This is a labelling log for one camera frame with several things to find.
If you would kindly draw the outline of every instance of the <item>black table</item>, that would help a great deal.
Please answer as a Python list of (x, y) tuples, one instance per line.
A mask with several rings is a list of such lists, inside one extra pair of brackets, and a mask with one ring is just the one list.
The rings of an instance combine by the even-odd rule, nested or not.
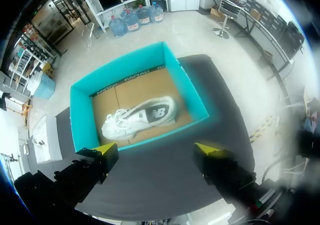
[[(76, 209), (115, 220), (147, 221), (186, 214), (221, 199), (193, 161), (193, 143), (203, 140), (223, 145), (235, 153), (241, 166), (254, 170), (253, 151), (240, 110), (210, 57), (193, 55), (178, 60), (200, 97), (206, 97), (205, 106), (215, 105), (218, 122), (207, 119), (196, 128), (120, 151), (106, 181), (97, 184)], [(39, 167), (32, 161), (31, 140), (29, 144), (31, 172), (39, 169), (51, 178), (55, 170), (64, 169), (78, 156), (73, 147), (69, 109), (56, 118), (63, 160)]]

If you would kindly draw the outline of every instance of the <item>white tile floor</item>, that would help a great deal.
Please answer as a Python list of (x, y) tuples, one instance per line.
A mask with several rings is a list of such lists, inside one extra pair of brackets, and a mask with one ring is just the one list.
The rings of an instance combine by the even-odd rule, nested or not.
[[(33, 99), (30, 134), (44, 114), (56, 116), (69, 106), (70, 86), (73, 83), (110, 60), (159, 41), (165, 41), (177, 58), (196, 54), (210, 56), (240, 108), (248, 134), (252, 134), (268, 116), (277, 113), (280, 88), (275, 79), (266, 81), (264, 71), (258, 64), (259, 54), (248, 47), (251, 45), (247, 38), (235, 39), (231, 35), (230, 39), (222, 39), (212, 32), (213, 28), (219, 27), (221, 24), (209, 16), (196, 11), (181, 11), (165, 13), (162, 23), (152, 23), (120, 38), (114, 38), (108, 31), (95, 39), (94, 36), (89, 38), (89, 29), (79, 23), (59, 44), (60, 50), (67, 49), (67, 52), (55, 71), (55, 93), (49, 100)], [(268, 135), (252, 145), (258, 180), (275, 160), (273, 154), (279, 142), (273, 130), (265, 131)], [(277, 178), (277, 171), (272, 176)], [(220, 200), (194, 211), (191, 216), (195, 225), (208, 224), (233, 210), (232, 205)], [(225, 215), (216, 224), (227, 224), (227, 219)]]

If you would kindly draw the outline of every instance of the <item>shoelace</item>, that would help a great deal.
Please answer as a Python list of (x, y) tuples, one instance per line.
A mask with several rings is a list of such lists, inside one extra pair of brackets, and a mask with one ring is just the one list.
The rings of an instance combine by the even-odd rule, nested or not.
[(106, 123), (114, 124), (118, 129), (127, 129), (128, 121), (124, 119), (124, 117), (128, 115), (128, 111), (125, 109), (118, 109), (114, 115), (108, 114), (106, 116)]

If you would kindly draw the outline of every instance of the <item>shoe box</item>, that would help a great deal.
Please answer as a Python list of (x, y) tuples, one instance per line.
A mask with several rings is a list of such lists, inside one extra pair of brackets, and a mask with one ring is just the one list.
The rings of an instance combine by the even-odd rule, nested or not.
[[(178, 107), (175, 123), (138, 131), (130, 140), (102, 135), (108, 114), (153, 98), (170, 96)], [(70, 121), (75, 151), (116, 142), (119, 150), (146, 145), (208, 117), (186, 72), (165, 42), (158, 42), (101, 66), (71, 86)]]

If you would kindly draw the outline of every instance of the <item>new balance logo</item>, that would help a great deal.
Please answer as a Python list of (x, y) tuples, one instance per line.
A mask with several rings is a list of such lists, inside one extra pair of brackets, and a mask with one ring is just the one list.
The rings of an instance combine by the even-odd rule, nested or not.
[(158, 110), (152, 110), (152, 116), (154, 116), (155, 119), (162, 118), (165, 115), (165, 111), (166, 109), (164, 107)]

